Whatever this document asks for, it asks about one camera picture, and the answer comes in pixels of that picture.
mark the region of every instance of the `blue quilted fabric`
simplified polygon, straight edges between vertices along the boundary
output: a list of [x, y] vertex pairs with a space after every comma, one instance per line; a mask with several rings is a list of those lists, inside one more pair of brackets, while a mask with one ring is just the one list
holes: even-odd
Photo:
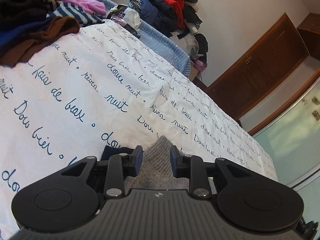
[[[103, 2], [106, 5], [107, 11], [117, 5], [111, 0], [98, 1]], [[178, 45], [143, 20], [141, 20], [141, 25], [139, 27], [139, 35], [141, 36], [140, 41], [158, 55], [165, 58], [172, 66], [174, 66], [175, 69], [180, 71], [186, 77], [189, 77], [189, 56]]]

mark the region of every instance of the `gray knit garment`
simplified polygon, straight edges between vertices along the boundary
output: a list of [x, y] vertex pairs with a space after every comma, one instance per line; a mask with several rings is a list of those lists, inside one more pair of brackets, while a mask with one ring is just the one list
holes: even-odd
[[172, 174], [170, 163], [172, 145], [165, 136], [161, 136], [154, 145], [144, 151], [138, 176], [128, 176], [124, 181], [126, 193], [130, 188], [189, 189], [189, 179], [176, 179]]

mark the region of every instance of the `wooden cabinet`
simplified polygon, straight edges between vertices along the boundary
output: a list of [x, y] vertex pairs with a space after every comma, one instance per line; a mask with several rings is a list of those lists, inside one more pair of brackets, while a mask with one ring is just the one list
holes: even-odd
[[223, 111], [239, 119], [288, 77], [307, 55], [296, 28], [284, 14], [206, 93]]
[[320, 15], [310, 13], [297, 29], [310, 55], [320, 60]]

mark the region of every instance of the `bed sheet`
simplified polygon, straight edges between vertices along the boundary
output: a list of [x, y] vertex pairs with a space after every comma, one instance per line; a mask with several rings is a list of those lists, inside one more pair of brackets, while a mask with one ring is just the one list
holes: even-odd
[[23, 187], [105, 145], [147, 149], [161, 135], [205, 162], [230, 159], [276, 180], [261, 146], [168, 61], [107, 20], [0, 66], [0, 230]]
[[[106, 5], [106, 9], [110, 10], [117, 4], [111, 0], [98, 0]], [[177, 44], [168, 37], [157, 31], [154, 27], [141, 20], [139, 27], [139, 35], [147, 47], [151, 48], [158, 55], [165, 58], [172, 66], [184, 74], [186, 77], [190, 75], [190, 58]]]

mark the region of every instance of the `wooden door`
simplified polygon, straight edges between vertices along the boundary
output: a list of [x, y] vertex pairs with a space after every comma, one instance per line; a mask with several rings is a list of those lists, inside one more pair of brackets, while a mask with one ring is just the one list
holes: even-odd
[[234, 119], [239, 119], [272, 92], [307, 57], [296, 28], [286, 14], [206, 93]]

